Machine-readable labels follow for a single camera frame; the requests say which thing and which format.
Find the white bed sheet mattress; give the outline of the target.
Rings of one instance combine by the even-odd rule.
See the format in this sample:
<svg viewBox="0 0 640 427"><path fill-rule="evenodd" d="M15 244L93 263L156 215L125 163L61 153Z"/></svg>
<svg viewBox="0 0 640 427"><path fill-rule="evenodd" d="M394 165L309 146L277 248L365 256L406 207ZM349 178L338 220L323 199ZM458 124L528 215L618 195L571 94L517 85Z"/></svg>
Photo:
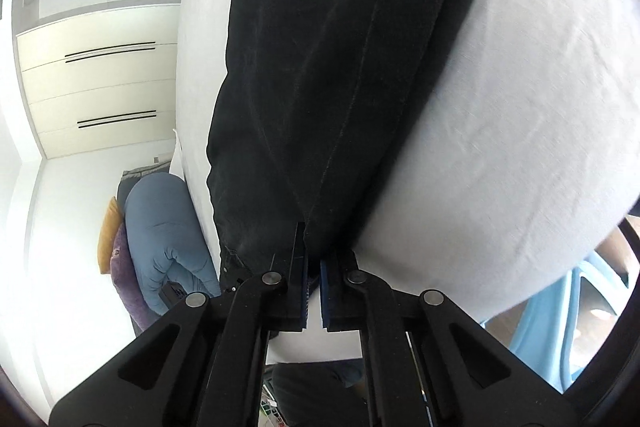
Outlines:
<svg viewBox="0 0 640 427"><path fill-rule="evenodd" d="M177 133L220 283L210 125L231 0L181 0ZM559 280L639 196L639 0L473 0L357 242L484 321Z"/></svg>

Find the blue folded duvet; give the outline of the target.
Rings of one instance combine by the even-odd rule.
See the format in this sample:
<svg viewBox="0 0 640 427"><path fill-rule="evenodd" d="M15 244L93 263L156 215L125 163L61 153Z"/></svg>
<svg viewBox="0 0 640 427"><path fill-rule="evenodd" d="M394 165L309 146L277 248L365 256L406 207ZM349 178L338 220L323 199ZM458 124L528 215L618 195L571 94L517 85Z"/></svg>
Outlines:
<svg viewBox="0 0 640 427"><path fill-rule="evenodd" d="M129 192L125 225L134 272L145 303L158 315L165 284L188 293L220 295L218 275L186 182L168 172L145 176Z"/></svg>

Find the purple cushion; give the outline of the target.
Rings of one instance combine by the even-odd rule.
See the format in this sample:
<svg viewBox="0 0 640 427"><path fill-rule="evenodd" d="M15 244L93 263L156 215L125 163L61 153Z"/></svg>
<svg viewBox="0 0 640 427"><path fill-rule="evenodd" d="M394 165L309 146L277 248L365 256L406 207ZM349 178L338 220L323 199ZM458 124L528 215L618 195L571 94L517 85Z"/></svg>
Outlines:
<svg viewBox="0 0 640 427"><path fill-rule="evenodd" d="M114 238L110 270L116 293L130 319L140 331L145 331L157 321L158 314L148 306L142 296L134 271L134 262L130 256L125 223L119 225Z"/></svg>

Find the cream drawer cabinet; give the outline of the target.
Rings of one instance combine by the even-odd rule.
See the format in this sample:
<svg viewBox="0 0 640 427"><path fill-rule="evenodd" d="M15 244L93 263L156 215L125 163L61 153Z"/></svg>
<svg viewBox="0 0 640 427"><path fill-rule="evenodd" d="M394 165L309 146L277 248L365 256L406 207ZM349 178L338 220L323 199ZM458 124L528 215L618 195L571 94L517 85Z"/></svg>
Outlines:
<svg viewBox="0 0 640 427"><path fill-rule="evenodd" d="M16 37L30 119L49 159L169 140L179 5L60 18Z"/></svg>

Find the dark grey sofa bench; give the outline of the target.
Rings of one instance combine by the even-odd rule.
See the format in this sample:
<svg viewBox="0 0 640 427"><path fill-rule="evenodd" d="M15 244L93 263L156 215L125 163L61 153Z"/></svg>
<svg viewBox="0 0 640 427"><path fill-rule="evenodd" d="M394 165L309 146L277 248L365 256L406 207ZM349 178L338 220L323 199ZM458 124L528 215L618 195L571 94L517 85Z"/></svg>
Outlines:
<svg viewBox="0 0 640 427"><path fill-rule="evenodd" d="M168 173L170 162L159 162L158 164L138 167L136 169L126 170L122 173L117 191L116 202L121 212L125 211L126 199L131 192L132 188L145 176L149 176L153 173Z"/></svg>

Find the yellow cushion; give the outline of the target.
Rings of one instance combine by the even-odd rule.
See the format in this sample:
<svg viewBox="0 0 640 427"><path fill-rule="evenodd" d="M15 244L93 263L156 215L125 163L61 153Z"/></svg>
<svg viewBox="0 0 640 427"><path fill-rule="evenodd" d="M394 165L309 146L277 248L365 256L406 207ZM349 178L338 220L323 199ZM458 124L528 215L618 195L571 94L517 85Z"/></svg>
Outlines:
<svg viewBox="0 0 640 427"><path fill-rule="evenodd" d="M104 213L99 233L98 250L96 251L96 260L98 260L101 274L108 274L111 272L110 266L113 244L121 225L122 212L119 209L117 199L112 197L108 202Z"/></svg>

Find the black denim pants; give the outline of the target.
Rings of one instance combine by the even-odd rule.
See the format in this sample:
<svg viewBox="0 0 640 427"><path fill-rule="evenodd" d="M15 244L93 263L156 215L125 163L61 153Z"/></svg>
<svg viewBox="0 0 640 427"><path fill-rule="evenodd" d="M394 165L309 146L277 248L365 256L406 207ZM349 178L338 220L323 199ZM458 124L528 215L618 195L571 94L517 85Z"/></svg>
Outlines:
<svg viewBox="0 0 640 427"><path fill-rule="evenodd" d="M231 0L207 179L220 283L355 246L473 0Z"/></svg>

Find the light blue plastic chair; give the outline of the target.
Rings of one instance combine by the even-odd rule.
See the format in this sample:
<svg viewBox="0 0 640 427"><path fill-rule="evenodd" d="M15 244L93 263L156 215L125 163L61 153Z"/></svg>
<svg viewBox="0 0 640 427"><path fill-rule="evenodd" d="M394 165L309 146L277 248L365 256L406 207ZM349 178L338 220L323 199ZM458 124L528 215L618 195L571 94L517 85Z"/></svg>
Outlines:
<svg viewBox="0 0 640 427"><path fill-rule="evenodd" d="M510 351L553 388L567 391L612 332L635 280L590 254L528 299Z"/></svg>

